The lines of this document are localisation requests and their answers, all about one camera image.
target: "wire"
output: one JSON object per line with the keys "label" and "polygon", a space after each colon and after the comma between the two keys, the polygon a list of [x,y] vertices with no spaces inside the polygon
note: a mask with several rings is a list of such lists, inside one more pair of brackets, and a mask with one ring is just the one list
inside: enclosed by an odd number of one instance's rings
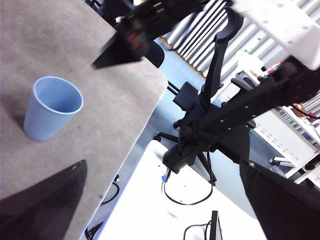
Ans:
{"label": "wire", "polygon": [[302,110],[300,110],[298,107],[296,107],[295,105],[293,105],[293,104],[291,104],[290,105],[291,107],[293,107],[295,110],[297,110],[299,113],[301,113],[301,114],[303,114],[303,115],[306,115],[307,117],[309,117],[309,118],[313,118],[313,119],[320,119],[320,117],[319,116],[312,116],[312,115],[310,115],[310,114],[308,114],[308,113],[306,113],[306,112],[304,112],[304,111],[302,111]]}
{"label": "wire", "polygon": [[97,231],[99,230],[99,228],[101,227],[101,225],[103,223],[104,223],[103,221],[98,223],[90,231],[88,231],[88,228],[86,228],[85,231],[84,231],[85,238],[87,240],[94,240],[94,237],[95,237]]}
{"label": "wire", "polygon": [[[113,199],[115,199],[115,198],[118,196],[118,194],[119,194],[119,192],[120,192],[120,187],[119,187],[119,185],[116,184],[115,182],[113,182],[112,184],[116,186],[116,193],[115,193],[109,200],[103,201],[103,202],[100,204],[100,206],[103,206],[103,205],[105,205],[105,204],[107,204],[107,203],[110,203]],[[103,223],[104,223],[103,221],[100,222],[100,223],[98,223],[98,224],[95,225],[93,228],[91,228],[90,231],[88,231],[88,228],[86,228],[86,229],[84,230],[85,238],[86,238],[87,240],[94,240],[94,237],[95,237],[97,231],[99,230],[99,228],[101,227],[101,225],[102,225]]]}
{"label": "wire", "polygon": [[[206,153],[206,158],[207,158],[207,167],[208,167],[208,169],[211,170],[211,159],[210,159],[210,149],[209,149],[209,147],[208,147],[208,152]],[[176,204],[184,205],[184,206],[190,206],[190,205],[196,205],[196,204],[202,203],[202,202],[204,202],[205,200],[207,200],[208,198],[210,198],[210,196],[212,195],[212,193],[213,193],[213,191],[214,191],[213,176],[212,176],[212,171],[210,171],[210,174],[209,174],[209,175],[210,175],[211,191],[209,192],[209,194],[208,194],[205,198],[203,198],[203,199],[201,199],[201,200],[199,200],[199,201],[193,202],[193,203],[182,203],[182,202],[179,202],[179,201],[177,201],[177,200],[174,200],[172,197],[170,197],[170,196],[167,194],[167,192],[166,192],[166,183],[167,183],[170,175],[171,175],[171,169],[168,171],[168,174],[167,174],[167,176],[166,176],[166,180],[165,180],[165,182],[164,182],[164,184],[163,184],[163,191],[164,191],[165,196],[166,196],[170,201],[172,201],[172,202],[174,202],[174,203],[176,203]]]}
{"label": "wire", "polygon": [[192,228],[192,227],[204,227],[204,226],[207,226],[208,223],[205,223],[205,224],[195,224],[195,225],[190,225],[188,226],[185,230],[184,230],[184,233],[183,233],[183,240],[186,240],[186,233],[188,231],[188,229]]}
{"label": "wire", "polygon": [[116,184],[115,182],[113,182],[112,184],[116,186],[116,193],[115,193],[115,195],[114,195],[113,197],[111,197],[109,200],[101,202],[100,206],[103,206],[103,205],[105,205],[105,204],[110,203],[113,199],[115,199],[115,198],[118,196],[118,194],[119,194],[119,192],[120,192],[120,187],[119,187],[119,185]]}
{"label": "wire", "polygon": [[204,240],[207,240],[207,230],[209,225],[211,225],[211,220],[206,224],[205,230],[204,230]]}

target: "floor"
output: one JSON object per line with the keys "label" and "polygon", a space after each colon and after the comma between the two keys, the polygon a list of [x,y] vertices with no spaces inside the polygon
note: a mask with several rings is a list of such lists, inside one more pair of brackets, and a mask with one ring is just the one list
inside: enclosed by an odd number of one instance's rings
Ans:
{"label": "floor", "polygon": [[[159,69],[165,74],[167,79],[178,88],[180,88],[185,81],[188,81],[194,87],[200,89],[202,84],[204,84],[204,79],[188,66],[175,52],[167,51],[168,46],[166,46],[161,39],[157,39],[156,42],[165,50],[165,60]],[[120,194],[118,197],[121,196],[121,190],[124,189],[130,175],[135,169],[137,161],[141,158],[145,147],[153,137],[158,132],[178,135],[178,131],[172,127],[172,124],[183,117],[184,112],[172,102],[173,98],[174,95],[167,90],[163,99],[154,110],[141,136],[127,156],[122,168],[119,170],[120,181],[118,184],[120,186]],[[173,143],[167,140],[163,140],[162,143],[167,148],[173,146]],[[268,160],[274,156],[280,155],[254,131],[250,131],[250,159],[266,168],[270,168],[271,165]],[[216,188],[250,216],[255,218],[256,216],[252,211],[248,199],[239,197],[239,195],[244,192],[244,187],[239,175],[239,165],[233,163],[219,151],[211,153],[211,164],[212,170],[217,178]],[[197,161],[193,167],[202,176],[208,178],[207,173]],[[116,188],[112,185],[105,200],[113,196],[115,192]],[[116,201],[117,198],[109,204],[99,207],[89,224],[89,229],[106,218]]]}

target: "black office chair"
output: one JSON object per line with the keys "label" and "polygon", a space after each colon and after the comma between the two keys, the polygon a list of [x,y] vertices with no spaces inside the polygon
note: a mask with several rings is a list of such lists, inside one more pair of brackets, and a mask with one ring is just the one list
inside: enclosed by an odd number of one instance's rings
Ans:
{"label": "black office chair", "polygon": [[[194,88],[189,82],[185,82],[181,89],[176,89],[173,87],[177,93],[174,98],[174,102],[185,111],[184,118],[179,119],[173,124],[174,128],[179,128],[179,136],[173,136],[166,134],[164,132],[158,133],[154,139],[161,141],[161,138],[171,140],[175,143],[178,143],[181,138],[186,135],[186,132],[190,131],[190,126],[188,126],[192,121],[201,118],[206,114],[211,104],[210,99],[214,96],[218,89],[223,85],[220,83],[220,75],[223,64],[224,55],[227,49],[227,45],[230,39],[232,39],[235,34],[238,32],[242,25],[242,18],[239,17],[231,8],[226,8],[228,14],[228,24],[215,36],[215,50],[212,58],[212,62],[209,67],[209,72],[205,81],[205,84],[201,88],[201,93],[198,94],[199,90]],[[238,158],[239,156],[244,159],[249,158],[250,152],[250,137],[249,132],[245,125],[235,127],[230,130],[230,132],[220,139],[217,143],[210,146],[209,151],[214,152],[217,148],[222,151],[227,157],[231,159]],[[211,169],[208,167],[208,161],[203,152],[196,155],[208,174],[213,175],[214,185],[217,181]],[[194,164],[194,159],[191,159],[188,162],[188,165]],[[172,171],[175,173],[179,172],[179,167],[174,166],[174,163],[165,162],[167,166],[172,166]]]}

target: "table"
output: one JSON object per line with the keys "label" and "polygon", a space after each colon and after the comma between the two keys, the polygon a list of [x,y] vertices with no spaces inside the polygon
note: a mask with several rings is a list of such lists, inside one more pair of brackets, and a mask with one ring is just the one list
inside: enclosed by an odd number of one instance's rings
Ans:
{"label": "table", "polygon": [[[94,70],[114,29],[81,0],[1,1],[1,198],[86,159],[88,173],[65,239],[78,239],[167,87],[148,60]],[[75,84],[83,109],[52,139],[22,131],[33,83]]]}
{"label": "table", "polygon": [[281,110],[283,110],[289,117],[291,117],[299,126],[318,144],[320,145],[320,137],[315,131],[315,128],[311,125],[306,124],[303,120],[301,120],[295,113],[292,111],[292,107],[281,106]]}
{"label": "table", "polygon": [[[163,193],[162,176],[167,167],[162,157],[168,149],[153,140],[147,146],[118,202],[108,215],[97,240],[153,239],[178,240],[186,227],[205,224],[212,210],[218,210],[223,240],[264,240],[257,219],[252,218],[216,188],[206,201],[183,206],[171,202]],[[191,203],[205,197],[210,184],[191,167],[171,173],[166,192],[176,200]],[[202,228],[188,230],[186,240],[204,239]]]}
{"label": "table", "polygon": [[285,174],[287,178],[319,154],[318,150],[298,134],[276,110],[267,111],[257,116],[254,121],[256,123],[254,131],[294,165]]}

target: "blue plastic cup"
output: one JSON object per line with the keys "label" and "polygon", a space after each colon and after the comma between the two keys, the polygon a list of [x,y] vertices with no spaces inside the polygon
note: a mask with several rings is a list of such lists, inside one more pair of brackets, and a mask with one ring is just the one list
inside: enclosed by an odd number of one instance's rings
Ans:
{"label": "blue plastic cup", "polygon": [[33,140],[48,140],[83,104],[80,91],[72,83],[56,76],[42,77],[33,85],[23,130]]}

